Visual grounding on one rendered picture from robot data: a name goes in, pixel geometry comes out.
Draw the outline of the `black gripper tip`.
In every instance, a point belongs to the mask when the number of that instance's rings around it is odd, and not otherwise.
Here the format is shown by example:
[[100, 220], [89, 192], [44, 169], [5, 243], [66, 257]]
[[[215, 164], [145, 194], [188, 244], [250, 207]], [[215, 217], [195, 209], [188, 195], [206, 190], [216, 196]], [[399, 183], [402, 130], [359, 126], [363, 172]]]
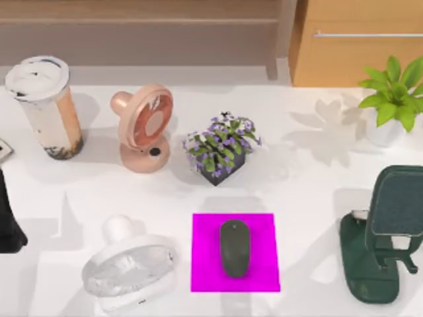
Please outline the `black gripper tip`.
[[13, 215], [0, 169], [0, 254], [15, 254], [27, 244], [28, 239]]

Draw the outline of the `magenta mouse pad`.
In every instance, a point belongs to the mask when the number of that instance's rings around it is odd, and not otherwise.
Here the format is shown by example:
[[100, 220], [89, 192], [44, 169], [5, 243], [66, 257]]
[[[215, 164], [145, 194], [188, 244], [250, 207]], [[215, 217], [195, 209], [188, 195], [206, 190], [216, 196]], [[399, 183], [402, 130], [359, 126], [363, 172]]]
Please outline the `magenta mouse pad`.
[[[219, 229], [229, 220], [250, 229], [250, 263], [246, 275], [228, 276], [219, 250]], [[274, 215], [271, 213], [204, 213], [192, 220], [192, 292], [279, 292], [280, 274]]]

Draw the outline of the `dark green phone stand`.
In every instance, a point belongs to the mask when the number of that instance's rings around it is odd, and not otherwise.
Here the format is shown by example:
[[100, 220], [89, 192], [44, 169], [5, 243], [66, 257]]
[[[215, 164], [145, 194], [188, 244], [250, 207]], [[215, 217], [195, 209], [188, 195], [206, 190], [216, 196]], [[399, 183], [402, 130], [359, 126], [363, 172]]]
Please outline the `dark green phone stand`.
[[423, 166], [391, 165], [376, 178], [369, 209], [340, 221], [346, 284], [367, 304], [389, 304], [399, 294], [398, 262], [418, 273], [411, 255], [423, 243]]

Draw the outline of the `green plant in white pot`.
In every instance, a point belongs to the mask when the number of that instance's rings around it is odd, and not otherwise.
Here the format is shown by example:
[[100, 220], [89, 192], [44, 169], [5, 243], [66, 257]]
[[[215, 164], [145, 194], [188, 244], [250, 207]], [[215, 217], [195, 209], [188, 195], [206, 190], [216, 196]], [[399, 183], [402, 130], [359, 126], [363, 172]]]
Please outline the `green plant in white pot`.
[[416, 118], [423, 114], [423, 55], [404, 69], [391, 55], [384, 70], [366, 67], [369, 76], [358, 84], [373, 94], [363, 98], [358, 107], [370, 109], [365, 136], [379, 147], [390, 147], [405, 133], [410, 133]]

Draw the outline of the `pink desk fan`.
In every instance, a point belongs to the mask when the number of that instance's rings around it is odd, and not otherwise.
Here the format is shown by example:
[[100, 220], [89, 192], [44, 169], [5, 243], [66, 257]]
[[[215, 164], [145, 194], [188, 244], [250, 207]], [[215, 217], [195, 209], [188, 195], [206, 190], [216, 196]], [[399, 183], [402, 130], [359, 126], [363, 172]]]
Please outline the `pink desk fan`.
[[163, 85], [145, 85], [136, 93], [119, 91], [110, 101], [119, 116], [122, 164], [136, 173], [156, 172], [170, 157], [164, 135], [173, 113], [173, 95]]

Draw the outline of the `dark grey computer mouse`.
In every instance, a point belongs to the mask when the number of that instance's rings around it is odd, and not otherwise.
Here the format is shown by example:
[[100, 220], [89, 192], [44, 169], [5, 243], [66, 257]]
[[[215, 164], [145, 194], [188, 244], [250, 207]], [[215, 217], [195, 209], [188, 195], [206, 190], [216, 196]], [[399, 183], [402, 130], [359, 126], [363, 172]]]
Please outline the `dark grey computer mouse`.
[[229, 277], [245, 276], [250, 263], [250, 230], [243, 221], [230, 219], [221, 225], [219, 252], [223, 270]]

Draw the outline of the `white and brown drink cup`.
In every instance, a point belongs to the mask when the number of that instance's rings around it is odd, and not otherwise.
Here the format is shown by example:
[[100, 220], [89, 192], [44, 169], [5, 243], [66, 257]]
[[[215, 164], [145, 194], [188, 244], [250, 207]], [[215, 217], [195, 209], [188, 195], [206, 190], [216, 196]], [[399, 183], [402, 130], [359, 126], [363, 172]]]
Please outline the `white and brown drink cup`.
[[62, 59], [38, 55], [22, 60], [5, 76], [6, 91], [20, 104], [44, 151], [56, 160], [73, 158], [84, 145], [70, 74]]

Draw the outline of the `white desk fan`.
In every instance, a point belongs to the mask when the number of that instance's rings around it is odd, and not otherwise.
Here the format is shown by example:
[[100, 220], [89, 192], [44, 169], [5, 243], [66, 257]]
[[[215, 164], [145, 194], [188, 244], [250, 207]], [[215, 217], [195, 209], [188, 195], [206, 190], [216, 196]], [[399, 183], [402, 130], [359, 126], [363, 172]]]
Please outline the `white desk fan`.
[[165, 293], [174, 282], [178, 254], [166, 237], [144, 234], [125, 215], [102, 226], [106, 246], [84, 265], [85, 291], [106, 317], [119, 317]]

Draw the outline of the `purple flower plant pot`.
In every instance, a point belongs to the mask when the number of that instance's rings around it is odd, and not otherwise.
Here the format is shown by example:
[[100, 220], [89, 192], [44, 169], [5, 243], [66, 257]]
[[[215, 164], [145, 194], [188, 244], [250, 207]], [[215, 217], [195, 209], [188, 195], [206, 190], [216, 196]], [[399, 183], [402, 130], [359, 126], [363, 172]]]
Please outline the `purple flower plant pot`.
[[193, 169], [218, 186], [244, 165], [247, 155], [253, 152], [252, 141], [262, 144], [255, 132], [250, 118], [221, 112], [206, 130], [189, 133], [182, 148]]

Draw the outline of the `wooden cupboard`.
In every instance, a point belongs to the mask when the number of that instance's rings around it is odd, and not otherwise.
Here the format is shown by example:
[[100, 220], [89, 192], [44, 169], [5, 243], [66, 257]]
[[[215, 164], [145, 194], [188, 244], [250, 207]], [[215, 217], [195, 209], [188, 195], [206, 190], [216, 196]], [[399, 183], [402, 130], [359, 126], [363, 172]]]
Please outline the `wooden cupboard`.
[[295, 87], [355, 87], [364, 69], [402, 67], [423, 55], [423, 38], [316, 38], [313, 33], [423, 33], [423, 0], [297, 0], [288, 53]]

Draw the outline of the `open wooden shelf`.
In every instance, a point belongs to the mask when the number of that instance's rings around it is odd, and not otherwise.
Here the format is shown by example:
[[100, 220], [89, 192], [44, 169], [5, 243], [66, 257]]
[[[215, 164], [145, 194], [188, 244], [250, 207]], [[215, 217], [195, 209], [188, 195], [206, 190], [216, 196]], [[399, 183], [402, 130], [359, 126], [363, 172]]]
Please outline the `open wooden shelf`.
[[0, 0], [0, 67], [263, 67], [278, 76], [297, 0]]

